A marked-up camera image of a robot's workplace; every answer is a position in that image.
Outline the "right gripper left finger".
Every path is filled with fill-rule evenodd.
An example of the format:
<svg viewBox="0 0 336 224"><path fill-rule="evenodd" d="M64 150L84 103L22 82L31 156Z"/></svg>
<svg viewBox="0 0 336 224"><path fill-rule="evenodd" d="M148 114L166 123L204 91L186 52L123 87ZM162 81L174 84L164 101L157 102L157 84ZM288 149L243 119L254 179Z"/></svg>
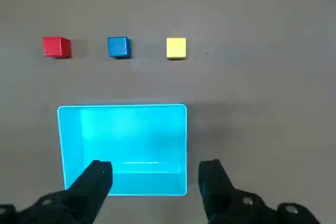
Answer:
<svg viewBox="0 0 336 224"><path fill-rule="evenodd" d="M112 187L112 164L94 160L66 190L21 211L1 204L1 223L93 223Z"/></svg>

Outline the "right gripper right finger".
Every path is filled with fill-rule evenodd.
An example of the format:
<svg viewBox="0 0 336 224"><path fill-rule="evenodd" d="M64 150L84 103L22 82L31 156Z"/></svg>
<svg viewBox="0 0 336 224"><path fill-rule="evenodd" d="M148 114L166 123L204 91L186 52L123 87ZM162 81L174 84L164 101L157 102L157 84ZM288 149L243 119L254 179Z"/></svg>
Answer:
<svg viewBox="0 0 336 224"><path fill-rule="evenodd" d="M303 205L285 202L272 209L258 195L235 188L218 159L200 162L198 187L208 223L319 223Z"/></svg>

